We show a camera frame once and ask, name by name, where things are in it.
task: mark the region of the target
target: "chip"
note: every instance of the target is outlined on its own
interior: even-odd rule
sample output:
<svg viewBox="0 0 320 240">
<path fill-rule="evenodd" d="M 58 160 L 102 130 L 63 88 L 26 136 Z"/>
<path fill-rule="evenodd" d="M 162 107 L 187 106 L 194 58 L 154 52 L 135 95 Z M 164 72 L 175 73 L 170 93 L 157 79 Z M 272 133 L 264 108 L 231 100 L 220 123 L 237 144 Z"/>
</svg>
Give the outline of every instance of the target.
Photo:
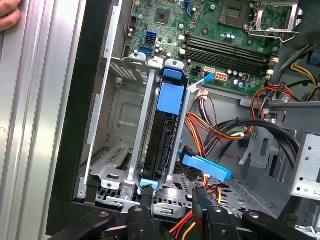
<svg viewBox="0 0 320 240">
<path fill-rule="evenodd" d="M 156 24 L 168 25 L 170 17 L 170 11 L 158 8 L 155 13 L 155 20 Z"/>
</svg>

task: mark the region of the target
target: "finger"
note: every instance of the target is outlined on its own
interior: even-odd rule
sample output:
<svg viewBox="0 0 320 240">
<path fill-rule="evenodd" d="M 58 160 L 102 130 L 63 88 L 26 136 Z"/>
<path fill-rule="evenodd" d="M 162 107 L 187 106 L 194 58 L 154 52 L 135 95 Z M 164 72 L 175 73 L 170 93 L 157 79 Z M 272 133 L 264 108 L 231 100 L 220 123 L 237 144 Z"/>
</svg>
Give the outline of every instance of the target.
<svg viewBox="0 0 320 240">
<path fill-rule="evenodd" d="M 12 12 L 20 2 L 21 0 L 0 0 L 0 17 Z"/>
<path fill-rule="evenodd" d="M 10 12 L 9 15 L 0 17 L 0 32 L 16 25 L 18 20 L 20 19 L 20 15 L 21 14 L 19 9 L 16 8 L 12 12 Z"/>
</svg>

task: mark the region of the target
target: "ram slot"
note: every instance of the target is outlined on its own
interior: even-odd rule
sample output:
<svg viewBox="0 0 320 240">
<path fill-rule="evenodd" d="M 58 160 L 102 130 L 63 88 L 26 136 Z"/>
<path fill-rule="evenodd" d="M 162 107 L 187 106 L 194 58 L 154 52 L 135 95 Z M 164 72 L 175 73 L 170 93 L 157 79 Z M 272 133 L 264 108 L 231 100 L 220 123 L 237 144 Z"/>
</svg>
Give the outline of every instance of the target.
<svg viewBox="0 0 320 240">
<path fill-rule="evenodd" d="M 186 37 L 185 57 L 197 62 L 262 76 L 269 69 L 270 55 L 193 35 Z"/>
<path fill-rule="evenodd" d="M 197 62 L 208 63 L 217 67 L 228 67 L 257 76 L 263 75 L 268 69 L 268 67 L 265 65 L 259 65 L 250 61 L 243 61 L 241 59 L 218 55 L 189 47 L 186 49 L 185 57 Z"/>
</svg>

